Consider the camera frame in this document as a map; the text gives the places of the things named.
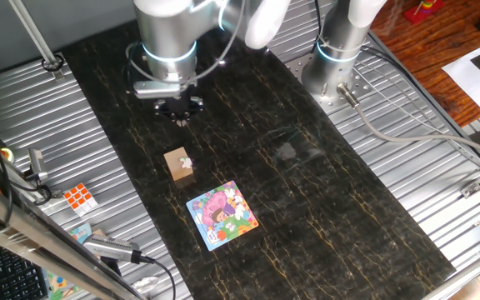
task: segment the gray cable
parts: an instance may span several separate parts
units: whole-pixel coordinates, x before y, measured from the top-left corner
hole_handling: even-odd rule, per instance
[[[368,119],[364,115],[364,112],[360,108],[360,106],[355,107],[355,110],[357,111],[358,116],[360,116],[360,118],[362,119],[366,127],[368,127],[373,134],[389,142],[409,143],[409,142],[418,142],[418,141],[428,141],[432,139],[445,139],[445,140],[452,140],[459,143],[467,144],[468,146],[476,148],[477,150],[480,151],[480,145],[478,143],[472,142],[463,137],[455,137],[448,134],[429,134],[429,135],[418,136],[418,137],[390,137],[382,132],[379,132],[377,129],[375,129],[375,127],[368,121]]]
[[[210,66],[210,68],[208,68],[207,70],[203,71],[201,74],[197,75],[196,77],[194,78],[188,78],[186,83],[184,82],[179,82],[179,81],[168,81],[168,80],[163,80],[163,79],[159,79],[159,78],[156,78],[154,76],[151,76],[149,74],[147,74],[144,70],[142,70],[133,60],[131,60],[131,65],[139,72],[141,73],[143,76],[145,76],[147,79],[149,80],[153,80],[153,81],[157,81],[157,82],[160,82],[160,83],[176,83],[176,84],[189,84],[189,83],[195,83],[198,79],[201,79],[201,78],[204,78],[205,76],[207,76],[210,72],[214,71],[214,69],[216,69],[218,67],[218,65],[220,64],[220,62],[225,58],[225,56],[227,55],[227,53],[229,52],[229,50],[231,49],[231,46],[233,45],[233,42],[234,42],[234,39],[237,37],[237,34],[238,34],[238,29],[240,28],[240,22],[242,21],[242,18],[243,18],[243,10],[244,8],[246,7],[246,0],[242,0],[242,6],[240,7],[240,17],[238,18],[238,23],[237,23],[237,26],[236,28],[234,29],[234,32],[232,33],[232,36],[231,36],[231,39],[229,40],[229,43],[227,44],[227,46],[225,47],[225,49],[223,49],[223,52],[222,52],[222,55],[220,55],[216,62],[214,62],[214,64],[212,66]],[[134,45],[134,43],[132,43],[131,45],[129,45],[126,49],[125,49],[125,56],[127,58],[129,58],[129,49],[131,48],[131,46]]]

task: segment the keyboard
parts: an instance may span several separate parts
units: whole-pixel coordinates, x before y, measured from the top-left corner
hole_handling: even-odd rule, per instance
[[[40,300],[47,296],[42,269],[0,247],[0,299]]]

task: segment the wooden cube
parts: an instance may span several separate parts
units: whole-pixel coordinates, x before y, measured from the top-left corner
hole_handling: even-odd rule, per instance
[[[166,158],[166,164],[172,174],[173,182],[178,188],[196,182],[193,176],[192,163],[184,147],[164,154],[164,158]]]

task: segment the red object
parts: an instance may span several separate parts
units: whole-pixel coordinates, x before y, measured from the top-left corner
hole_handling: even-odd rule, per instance
[[[443,8],[443,1],[442,0],[437,0],[436,3],[434,3],[430,9],[426,10],[420,8],[420,10],[417,11],[416,15],[414,13],[418,9],[418,5],[407,10],[403,16],[412,24],[417,24],[420,23],[424,18],[427,18],[428,16],[434,14],[438,9]]]

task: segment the small wooden block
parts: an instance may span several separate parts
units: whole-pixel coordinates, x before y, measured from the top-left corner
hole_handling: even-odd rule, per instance
[[[178,188],[185,187],[188,184],[195,182],[192,168],[183,168],[184,162],[181,158],[188,158],[184,147],[180,147],[179,149],[164,154],[164,158],[166,158],[166,164],[172,174],[173,182]]]

